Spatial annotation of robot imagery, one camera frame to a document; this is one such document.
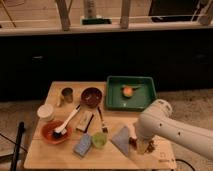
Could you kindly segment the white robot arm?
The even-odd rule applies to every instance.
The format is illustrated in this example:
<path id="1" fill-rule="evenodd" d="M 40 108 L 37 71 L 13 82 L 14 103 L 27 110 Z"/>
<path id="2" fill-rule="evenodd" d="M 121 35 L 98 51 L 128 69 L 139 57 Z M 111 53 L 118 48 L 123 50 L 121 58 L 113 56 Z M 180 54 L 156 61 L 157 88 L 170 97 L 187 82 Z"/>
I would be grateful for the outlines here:
<path id="1" fill-rule="evenodd" d="M 213 161 L 213 131 L 173 120 L 172 112 L 167 101 L 153 101 L 134 123 L 137 139 L 149 141 L 158 135 Z"/>

